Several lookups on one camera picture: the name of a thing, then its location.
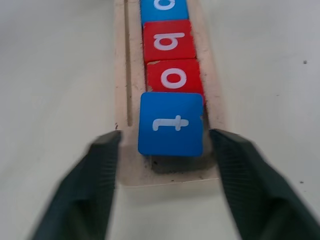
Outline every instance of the white table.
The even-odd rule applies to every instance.
[[[319,215],[320,3],[202,4],[228,129],[255,141]],[[88,143],[114,129],[112,32],[111,0],[1,4],[3,239],[25,239]],[[120,187],[112,220],[112,240],[237,238],[217,180]]]

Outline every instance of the wooden tray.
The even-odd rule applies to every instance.
[[[226,118],[207,28],[198,0],[187,0],[192,33],[206,97],[207,125],[226,129]],[[163,185],[218,178],[215,164],[197,171],[158,174],[152,159],[138,152],[140,97],[146,91],[139,0],[114,0],[115,129],[122,130],[117,180],[128,187]],[[207,134],[204,145],[211,151]]]

